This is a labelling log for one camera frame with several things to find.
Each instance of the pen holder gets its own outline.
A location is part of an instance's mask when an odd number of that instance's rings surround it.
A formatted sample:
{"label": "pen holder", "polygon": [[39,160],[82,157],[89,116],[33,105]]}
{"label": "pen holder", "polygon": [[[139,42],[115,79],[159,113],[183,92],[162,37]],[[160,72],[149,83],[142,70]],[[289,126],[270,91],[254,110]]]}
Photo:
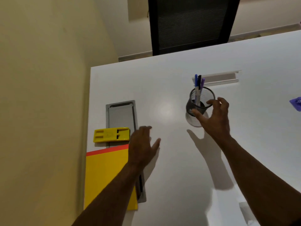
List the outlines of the pen holder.
{"label": "pen holder", "polygon": [[210,90],[209,88],[207,87],[203,87],[202,89],[202,92],[201,92],[201,95],[200,95],[200,102],[201,102],[201,105],[200,106],[197,106],[196,103],[195,103],[195,89],[193,89],[191,92],[190,92],[190,95],[189,95],[189,100],[186,104],[186,112],[193,116],[194,117],[194,114],[192,113],[192,109],[196,109],[198,110],[201,114],[204,114],[206,112],[206,110],[212,106],[212,105],[209,105],[207,104],[206,102],[208,100],[215,100],[215,95],[213,93],[212,90]]}

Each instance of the chair backrest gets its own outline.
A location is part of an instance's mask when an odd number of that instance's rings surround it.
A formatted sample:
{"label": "chair backrest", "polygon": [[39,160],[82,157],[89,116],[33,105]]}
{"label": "chair backrest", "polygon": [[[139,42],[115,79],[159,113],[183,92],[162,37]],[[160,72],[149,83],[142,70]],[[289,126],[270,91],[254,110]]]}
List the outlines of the chair backrest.
{"label": "chair backrest", "polygon": [[227,43],[240,0],[148,0],[153,55]]}

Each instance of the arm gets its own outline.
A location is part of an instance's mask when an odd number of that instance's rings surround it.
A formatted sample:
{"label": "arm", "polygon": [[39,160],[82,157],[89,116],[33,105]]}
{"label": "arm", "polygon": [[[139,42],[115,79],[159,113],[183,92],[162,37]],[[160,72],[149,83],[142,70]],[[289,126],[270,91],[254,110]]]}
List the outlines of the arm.
{"label": "arm", "polygon": [[213,113],[194,115],[224,152],[239,188],[261,226],[289,226],[301,218],[301,194],[244,150],[230,135],[228,102],[210,100]]}
{"label": "arm", "polygon": [[150,126],[143,126],[132,134],[128,162],[79,215],[72,226],[122,225],[135,181],[156,155],[160,145],[160,139],[157,139],[154,145],[150,146],[150,129]]}

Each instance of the left hand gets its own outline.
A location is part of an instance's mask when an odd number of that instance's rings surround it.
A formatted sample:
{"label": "left hand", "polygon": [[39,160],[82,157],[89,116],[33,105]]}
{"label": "left hand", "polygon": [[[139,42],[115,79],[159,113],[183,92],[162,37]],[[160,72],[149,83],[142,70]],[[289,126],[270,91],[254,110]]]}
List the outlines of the left hand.
{"label": "left hand", "polygon": [[129,143],[129,159],[128,164],[142,171],[149,164],[160,146],[161,139],[157,139],[153,146],[150,144],[151,126],[142,126],[136,130]]}

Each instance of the desk surface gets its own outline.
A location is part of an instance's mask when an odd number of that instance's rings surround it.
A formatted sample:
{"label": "desk surface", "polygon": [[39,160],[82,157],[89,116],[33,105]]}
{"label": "desk surface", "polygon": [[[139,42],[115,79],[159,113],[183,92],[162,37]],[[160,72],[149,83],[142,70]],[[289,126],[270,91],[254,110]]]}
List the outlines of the desk surface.
{"label": "desk surface", "polygon": [[187,132],[204,138],[203,129],[185,119],[195,74],[242,70],[239,83],[210,87],[230,103],[231,134],[301,191],[301,113],[289,103],[301,96],[300,51],[301,31],[296,31],[93,67],[87,151],[101,148],[94,145],[93,133],[106,127],[105,105],[116,102],[135,100],[138,125],[153,127],[152,142],[162,138],[156,167],[145,171],[147,201],[137,212],[127,213],[125,224],[242,223],[239,211],[225,214],[219,192],[231,189],[215,187],[208,162]]}

